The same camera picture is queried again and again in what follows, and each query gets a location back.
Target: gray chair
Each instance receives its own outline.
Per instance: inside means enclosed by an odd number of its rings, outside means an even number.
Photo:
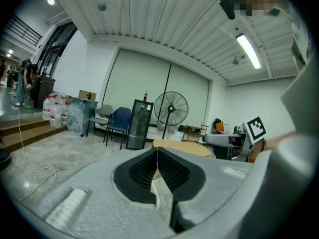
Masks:
[[[108,120],[102,119],[102,118],[96,118],[95,114],[104,115],[108,118]],[[97,123],[99,125],[108,125],[112,122],[113,107],[111,105],[104,105],[96,110],[93,110],[92,116],[93,116],[92,118],[89,118],[88,129],[86,131],[86,137],[88,137],[88,134],[89,134],[90,122],[94,123],[94,132],[96,132],[95,123]],[[107,130],[105,130],[103,142],[105,142],[106,132],[107,132]]]

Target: cardboard box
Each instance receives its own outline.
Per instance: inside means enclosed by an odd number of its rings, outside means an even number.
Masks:
[[[95,101],[96,93],[80,90],[78,98]]]

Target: black stand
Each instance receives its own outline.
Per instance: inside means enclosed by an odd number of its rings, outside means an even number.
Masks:
[[[165,132],[166,132],[166,128],[167,128],[167,123],[168,123],[168,119],[169,119],[169,115],[170,115],[170,111],[168,111],[168,115],[167,115],[167,120],[166,120],[166,123],[165,123],[165,128],[164,128],[164,133],[163,133],[163,137],[162,137],[162,140],[164,140],[164,137],[165,137]]]

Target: ceiling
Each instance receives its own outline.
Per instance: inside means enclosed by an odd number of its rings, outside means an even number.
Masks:
[[[160,43],[201,62],[225,78],[227,85],[298,74],[290,52],[292,28],[283,14],[236,15],[229,20],[219,0],[72,1],[66,12],[84,36],[122,35]],[[106,4],[106,11],[97,10],[99,2]],[[89,27],[81,27],[71,15],[80,15]],[[241,33],[257,51],[261,69],[254,69],[236,41]]]
[[[47,0],[27,0],[27,2],[32,3],[45,20],[50,20],[64,12],[64,9],[57,0],[55,0],[54,5],[49,5]]]
[[[30,57],[31,53],[25,51],[17,45],[5,40],[4,38],[0,39],[0,53],[5,56],[9,50],[13,50],[14,53],[10,57],[10,59],[14,61],[21,61]]]

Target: red bottle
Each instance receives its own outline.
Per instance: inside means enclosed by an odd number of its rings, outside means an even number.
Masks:
[[[146,98],[148,98],[148,92],[146,91],[145,95],[144,95],[144,102],[146,102]]]

